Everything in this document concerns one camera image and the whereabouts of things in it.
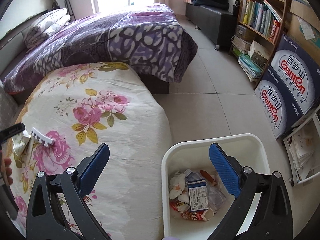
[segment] finger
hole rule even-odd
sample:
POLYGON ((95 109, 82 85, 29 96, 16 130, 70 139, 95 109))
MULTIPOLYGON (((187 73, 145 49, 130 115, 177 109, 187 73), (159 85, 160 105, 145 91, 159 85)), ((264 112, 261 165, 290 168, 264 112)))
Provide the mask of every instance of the finger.
POLYGON ((8 167, 10 164, 11 164, 11 159, 10 159, 10 158, 5 158, 5 159, 4 159, 4 165, 5 165, 6 167, 8 167))
POLYGON ((8 177, 8 182, 9 182, 9 185, 12 185, 13 179, 11 177, 8 177))
POLYGON ((7 174, 7 177, 9 177, 12 174, 12 169, 10 167, 6 167, 5 173, 7 174))

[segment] white trash bin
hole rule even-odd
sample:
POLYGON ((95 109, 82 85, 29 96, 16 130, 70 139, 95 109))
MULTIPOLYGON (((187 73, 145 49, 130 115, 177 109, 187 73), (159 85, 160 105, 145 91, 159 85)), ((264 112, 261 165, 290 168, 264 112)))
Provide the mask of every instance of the white trash bin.
MULTIPOLYGON (((207 240, 228 212, 233 200, 225 188, 222 192, 228 200, 209 221, 190 221, 170 217, 168 181, 176 171, 210 170, 209 147, 217 142, 228 156, 235 157, 242 166, 250 166, 256 173, 270 175, 265 149, 258 137, 253 134, 240 134, 199 141, 181 142, 172 146, 164 155, 161 164, 162 203, 164 237, 173 236, 180 240, 207 240)), ((248 230, 258 206, 260 194, 256 194, 247 217, 238 234, 248 230)))

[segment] tiled floor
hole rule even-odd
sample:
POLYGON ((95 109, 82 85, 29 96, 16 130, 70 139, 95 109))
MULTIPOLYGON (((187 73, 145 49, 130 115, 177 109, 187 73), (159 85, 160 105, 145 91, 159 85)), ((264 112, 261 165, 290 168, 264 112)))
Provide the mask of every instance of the tiled floor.
POLYGON ((155 95, 168 116, 174 143, 241 133, 258 136, 271 171, 280 171, 286 181, 296 236, 319 204, 320 179, 291 187, 286 150, 275 140, 253 85, 237 60, 214 50, 214 44, 191 22, 180 23, 198 44, 198 53, 182 82, 171 84, 170 94, 155 95))

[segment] cardboard box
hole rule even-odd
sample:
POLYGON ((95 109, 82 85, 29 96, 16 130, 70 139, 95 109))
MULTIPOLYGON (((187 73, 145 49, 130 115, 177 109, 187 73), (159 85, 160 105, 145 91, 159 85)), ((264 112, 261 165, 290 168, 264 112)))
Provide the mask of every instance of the cardboard box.
POLYGON ((315 38, 306 40, 300 22, 296 15, 292 15, 288 36, 299 44, 320 65, 320 32, 313 26, 311 29, 315 38))
POLYGON ((263 105, 275 138, 291 132, 293 125, 302 117, 302 112, 287 86, 270 66, 255 94, 263 105))
POLYGON ((253 41, 256 38, 257 34, 253 30, 250 30, 249 28, 238 24, 236 28, 236 36, 243 39, 244 41, 253 41))
POLYGON ((270 58, 270 52, 256 41, 252 42, 248 55, 253 62, 262 67, 266 66, 270 58))
POLYGON ((320 67, 295 41, 282 35, 271 62, 303 114, 320 102, 320 67))
POLYGON ((311 7, 292 0, 290 12, 304 19, 320 32, 320 20, 311 7))

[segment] blue gripper pad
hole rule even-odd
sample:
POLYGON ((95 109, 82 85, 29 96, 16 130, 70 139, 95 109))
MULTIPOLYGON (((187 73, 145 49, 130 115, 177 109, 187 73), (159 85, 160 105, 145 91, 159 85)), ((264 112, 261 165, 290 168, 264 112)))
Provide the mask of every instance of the blue gripper pad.
POLYGON ((91 157, 84 158, 78 165, 77 186, 80 197, 83 198, 91 193, 109 157, 109 147, 105 143, 102 143, 91 157))
POLYGON ((238 198, 241 192, 240 177, 226 158, 226 154, 222 151, 217 143, 210 145, 209 158, 229 194, 234 195, 235 198, 238 198))

